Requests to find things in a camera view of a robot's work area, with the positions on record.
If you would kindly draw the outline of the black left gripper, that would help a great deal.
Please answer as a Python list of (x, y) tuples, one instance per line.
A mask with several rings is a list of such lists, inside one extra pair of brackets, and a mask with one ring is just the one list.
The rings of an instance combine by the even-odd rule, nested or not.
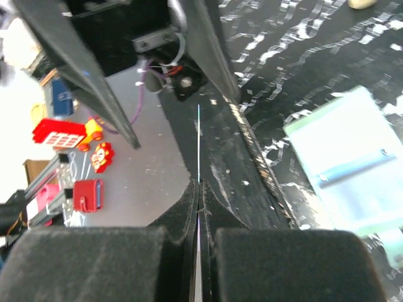
[(218, 1), (181, 1), (186, 41), (175, 20), (178, 4), (172, 1), (66, 1), (70, 21), (57, 1), (13, 4), (59, 74), (78, 87), (79, 100), (110, 122), (134, 149), (140, 148), (139, 139), (105, 75), (145, 59), (151, 61), (153, 75), (168, 80), (179, 101), (196, 93), (207, 79), (226, 98), (241, 95)]

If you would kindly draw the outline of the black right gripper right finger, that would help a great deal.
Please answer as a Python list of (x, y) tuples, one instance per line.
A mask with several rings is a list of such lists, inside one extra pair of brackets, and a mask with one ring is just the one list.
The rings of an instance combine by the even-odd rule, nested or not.
[(385, 301), (364, 243), (331, 230), (253, 230), (200, 187), (204, 301)]

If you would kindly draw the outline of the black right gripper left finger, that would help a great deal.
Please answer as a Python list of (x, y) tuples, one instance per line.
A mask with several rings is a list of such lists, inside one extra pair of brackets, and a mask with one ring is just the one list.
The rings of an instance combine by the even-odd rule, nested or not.
[(197, 183), (145, 227), (37, 227), (1, 271), (2, 301), (193, 301)]

